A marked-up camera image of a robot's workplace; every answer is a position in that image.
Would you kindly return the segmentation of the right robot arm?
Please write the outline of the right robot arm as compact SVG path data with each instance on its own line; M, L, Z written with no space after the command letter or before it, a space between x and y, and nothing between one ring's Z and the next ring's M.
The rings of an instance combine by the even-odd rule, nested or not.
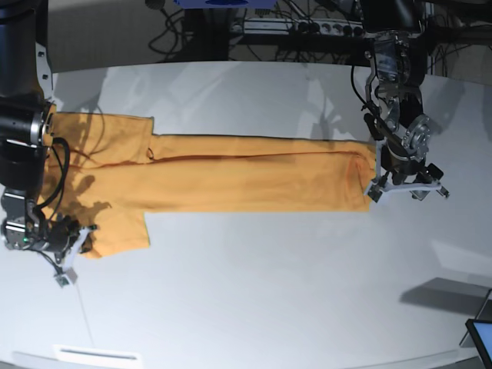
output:
M1 237L8 249L34 252L60 268L86 249L95 226L43 212L60 204L70 158L68 142L52 134L47 44L47 1L1 3Z

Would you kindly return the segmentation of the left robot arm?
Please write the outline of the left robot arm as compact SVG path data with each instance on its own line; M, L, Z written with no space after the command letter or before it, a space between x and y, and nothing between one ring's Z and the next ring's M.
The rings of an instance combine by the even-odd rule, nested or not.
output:
M364 120L376 143L375 176L365 194L374 202L396 192L424 200L442 185L444 175L428 164L429 141L436 127L424 113L421 84L426 58L418 48L422 15L414 1L362 1L362 25L371 49L365 52L371 73L359 96Z

